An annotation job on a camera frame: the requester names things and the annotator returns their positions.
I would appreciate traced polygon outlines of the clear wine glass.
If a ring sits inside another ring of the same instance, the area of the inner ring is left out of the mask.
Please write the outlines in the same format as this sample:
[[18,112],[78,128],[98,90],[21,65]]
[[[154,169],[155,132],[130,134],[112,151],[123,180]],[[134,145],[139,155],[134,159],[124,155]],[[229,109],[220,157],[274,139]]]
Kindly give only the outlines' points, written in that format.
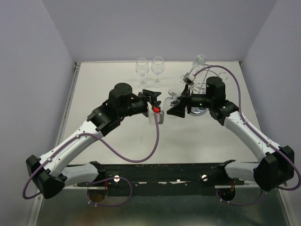
[[139,87],[144,89],[148,87],[148,84],[145,80],[145,76],[148,74],[149,72],[149,64],[146,58],[138,58],[136,60],[136,64],[135,64],[135,70],[136,73],[141,77],[140,83],[139,83]]

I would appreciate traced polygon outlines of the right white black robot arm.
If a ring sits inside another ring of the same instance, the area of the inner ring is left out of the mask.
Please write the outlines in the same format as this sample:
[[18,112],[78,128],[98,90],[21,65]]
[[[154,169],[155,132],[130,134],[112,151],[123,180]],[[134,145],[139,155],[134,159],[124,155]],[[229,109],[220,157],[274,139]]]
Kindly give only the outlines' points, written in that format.
[[270,191],[294,177],[292,148],[281,147],[258,129],[251,129],[251,124],[240,115],[239,108],[226,100],[221,78],[207,78],[205,94],[192,94],[185,86],[178,100],[179,103],[167,111],[168,115],[184,118],[193,107],[207,108],[211,117],[233,132],[257,159],[257,163],[225,162],[224,168],[216,173],[219,183],[225,185],[233,179],[245,179],[256,182],[264,191]]

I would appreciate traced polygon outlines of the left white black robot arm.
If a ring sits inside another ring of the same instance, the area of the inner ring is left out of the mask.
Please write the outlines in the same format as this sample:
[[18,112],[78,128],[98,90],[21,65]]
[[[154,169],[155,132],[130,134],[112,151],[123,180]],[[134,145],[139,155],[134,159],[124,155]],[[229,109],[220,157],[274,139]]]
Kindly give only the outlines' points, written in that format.
[[104,182],[104,169],[97,162],[69,167],[69,163],[86,148],[121,125],[124,118],[143,114],[150,123],[159,128],[164,113],[157,100],[161,92],[143,89],[138,95],[127,83],[118,83],[109,92],[108,99],[95,108],[82,125],[66,140],[51,151],[38,157],[31,155],[26,160],[28,182],[22,191],[24,199],[29,182],[33,182],[45,199],[56,196],[66,186],[89,183],[99,186]]

